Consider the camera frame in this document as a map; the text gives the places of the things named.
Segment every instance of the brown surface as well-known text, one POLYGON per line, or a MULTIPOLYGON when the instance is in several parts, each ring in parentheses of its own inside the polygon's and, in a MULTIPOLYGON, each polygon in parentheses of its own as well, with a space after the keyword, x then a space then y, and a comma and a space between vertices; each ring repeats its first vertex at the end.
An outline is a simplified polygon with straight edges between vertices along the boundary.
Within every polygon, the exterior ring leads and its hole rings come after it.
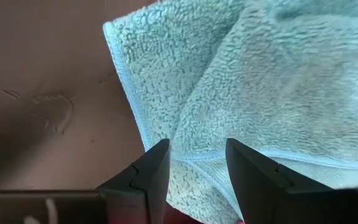
POLYGON ((101 27, 150 3, 0 0, 0 189, 89 189, 142 154, 101 27))

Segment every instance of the light blue towel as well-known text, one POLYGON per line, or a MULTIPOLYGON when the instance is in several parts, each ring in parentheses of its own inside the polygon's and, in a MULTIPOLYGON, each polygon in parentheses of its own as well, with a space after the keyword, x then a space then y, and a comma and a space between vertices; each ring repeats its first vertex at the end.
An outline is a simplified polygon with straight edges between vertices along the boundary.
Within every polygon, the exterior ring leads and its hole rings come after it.
POLYGON ((226 138, 358 186, 358 1, 169 0, 103 29, 145 148, 172 140, 175 208, 241 216, 226 138))

